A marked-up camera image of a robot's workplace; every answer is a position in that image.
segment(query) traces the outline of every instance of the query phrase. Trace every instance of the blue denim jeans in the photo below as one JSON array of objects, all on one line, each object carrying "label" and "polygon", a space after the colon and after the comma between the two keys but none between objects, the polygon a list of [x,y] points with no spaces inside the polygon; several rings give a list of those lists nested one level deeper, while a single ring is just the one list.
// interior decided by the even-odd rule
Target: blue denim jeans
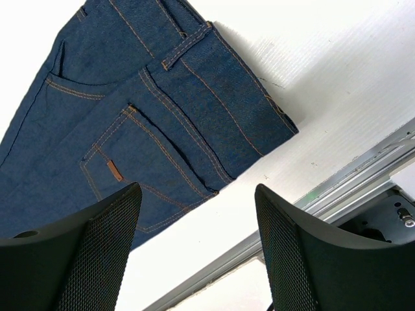
[{"label": "blue denim jeans", "polygon": [[137,247],[295,133],[186,3],[87,0],[58,34],[0,145],[0,236],[137,181]]}]

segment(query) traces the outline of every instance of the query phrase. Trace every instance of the waistband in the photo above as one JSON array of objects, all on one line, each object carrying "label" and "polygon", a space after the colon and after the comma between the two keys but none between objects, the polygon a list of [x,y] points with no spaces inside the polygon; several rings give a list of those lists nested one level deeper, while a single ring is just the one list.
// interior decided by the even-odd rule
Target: waistband
[{"label": "waistband", "polygon": [[184,0],[87,0],[61,33],[65,37],[80,29],[85,36],[94,36],[103,23],[128,29],[146,50],[149,61],[165,58],[198,31],[204,20]]}]

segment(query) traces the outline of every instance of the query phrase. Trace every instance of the front pocket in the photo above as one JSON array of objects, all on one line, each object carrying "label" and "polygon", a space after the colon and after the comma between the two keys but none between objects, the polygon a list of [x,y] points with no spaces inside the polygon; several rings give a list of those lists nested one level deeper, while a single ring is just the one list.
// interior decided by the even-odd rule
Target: front pocket
[{"label": "front pocket", "polygon": [[97,200],[138,182],[143,202],[137,229],[145,233],[174,222],[216,194],[133,105],[122,109],[92,144],[80,168]]},{"label": "front pocket", "polygon": [[10,124],[16,131],[14,137],[7,137],[13,143],[1,165],[1,172],[18,183],[113,87],[112,84],[79,84],[47,74],[36,96],[30,103],[22,102]]}]

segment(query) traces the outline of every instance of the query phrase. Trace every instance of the screw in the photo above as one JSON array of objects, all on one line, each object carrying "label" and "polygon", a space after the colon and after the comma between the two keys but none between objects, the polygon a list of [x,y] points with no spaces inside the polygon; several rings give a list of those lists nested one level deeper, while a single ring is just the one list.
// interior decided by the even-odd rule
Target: screw
[{"label": "screw", "polygon": [[403,217],[402,220],[406,228],[415,227],[415,220],[412,217]]},{"label": "screw", "polygon": [[397,213],[403,223],[405,224],[406,228],[415,227],[415,220],[413,219],[412,215],[408,212],[407,209],[398,209]]}]

